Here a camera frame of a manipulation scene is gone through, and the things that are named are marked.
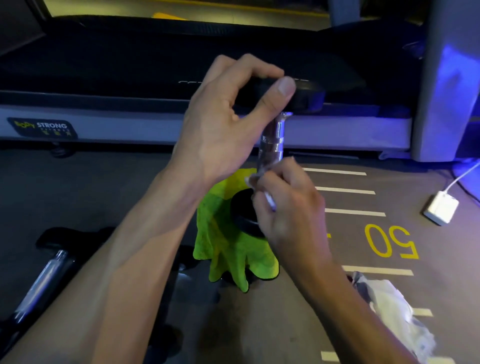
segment yellow-green microfiber cloth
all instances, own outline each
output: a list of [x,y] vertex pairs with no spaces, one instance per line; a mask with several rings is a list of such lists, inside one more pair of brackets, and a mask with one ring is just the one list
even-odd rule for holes
[[267,240],[241,232],[230,218],[233,195],[248,188],[245,177],[255,172],[255,168],[238,170],[217,183],[197,210],[198,233],[193,257],[212,260],[208,277],[210,282],[219,280],[228,271],[242,292],[248,291],[246,267],[261,279],[272,279],[278,275],[278,260]]

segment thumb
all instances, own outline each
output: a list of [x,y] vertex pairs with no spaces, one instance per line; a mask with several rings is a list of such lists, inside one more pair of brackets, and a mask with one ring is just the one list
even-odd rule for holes
[[262,96],[257,106],[243,118],[242,126],[256,137],[288,104],[296,90],[291,77],[278,79]]
[[265,236],[270,235],[270,230],[273,224],[272,208],[270,207],[265,192],[256,191],[253,195],[253,208],[257,214],[258,225]]

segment forearm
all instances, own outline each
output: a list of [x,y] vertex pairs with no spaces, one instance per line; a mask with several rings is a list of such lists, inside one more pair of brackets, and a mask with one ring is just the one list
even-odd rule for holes
[[141,363],[202,192],[161,173],[106,244],[2,363]]
[[362,363],[418,364],[353,289],[341,266],[329,263],[296,282],[318,316],[326,316]]

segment logo sticker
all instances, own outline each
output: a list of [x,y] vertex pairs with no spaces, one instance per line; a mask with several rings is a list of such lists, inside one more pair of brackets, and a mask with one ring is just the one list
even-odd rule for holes
[[7,121],[20,136],[27,138],[78,139],[72,124],[65,120],[7,118]]

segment white plastic bag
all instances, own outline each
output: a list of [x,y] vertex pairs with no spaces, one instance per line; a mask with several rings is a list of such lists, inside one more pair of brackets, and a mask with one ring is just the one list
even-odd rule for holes
[[354,272],[352,284],[402,344],[421,364],[427,364],[435,339],[425,325],[413,317],[413,309],[400,291],[389,280],[366,279],[359,272]]

